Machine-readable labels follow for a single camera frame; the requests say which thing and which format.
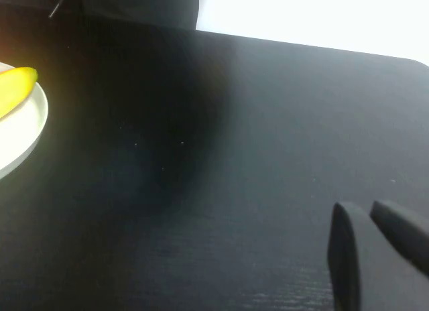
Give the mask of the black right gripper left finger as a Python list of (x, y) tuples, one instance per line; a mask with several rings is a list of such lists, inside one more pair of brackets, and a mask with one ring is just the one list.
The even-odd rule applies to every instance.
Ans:
[(354, 203), (333, 206), (327, 260), (335, 310), (428, 309), (428, 275)]

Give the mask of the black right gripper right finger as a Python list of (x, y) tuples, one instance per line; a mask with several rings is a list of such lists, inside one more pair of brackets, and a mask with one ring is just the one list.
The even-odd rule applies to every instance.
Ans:
[(428, 219), (392, 201), (375, 201), (370, 217), (395, 250), (428, 275)]

